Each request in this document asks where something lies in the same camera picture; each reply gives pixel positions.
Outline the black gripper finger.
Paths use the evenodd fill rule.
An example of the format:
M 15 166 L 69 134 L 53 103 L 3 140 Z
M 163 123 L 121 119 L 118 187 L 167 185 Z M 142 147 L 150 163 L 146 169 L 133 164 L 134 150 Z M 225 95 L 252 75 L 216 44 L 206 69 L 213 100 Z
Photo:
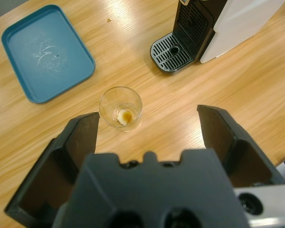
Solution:
M 227 110 L 201 104 L 197 111 L 204 145 L 216 152 L 233 186 L 285 183 L 263 150 Z
M 22 225 L 52 225 L 68 201 L 85 157 L 95 152 L 99 113 L 71 119 L 46 146 L 5 214 Z

